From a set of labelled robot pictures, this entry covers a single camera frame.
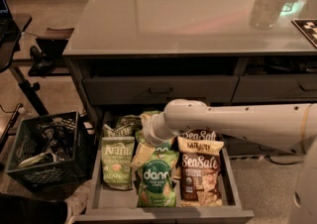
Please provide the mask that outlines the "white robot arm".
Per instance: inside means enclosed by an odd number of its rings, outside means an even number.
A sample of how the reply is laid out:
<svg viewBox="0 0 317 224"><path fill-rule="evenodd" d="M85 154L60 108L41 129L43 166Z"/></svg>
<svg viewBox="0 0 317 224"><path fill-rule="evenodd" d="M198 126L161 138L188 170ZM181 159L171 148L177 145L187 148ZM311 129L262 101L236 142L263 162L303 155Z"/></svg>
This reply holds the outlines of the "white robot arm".
<svg viewBox="0 0 317 224"><path fill-rule="evenodd" d="M210 107L175 99L158 114L140 116L145 141L158 146L208 129L304 157L288 224L317 223L317 106L314 103Z"/></svg>

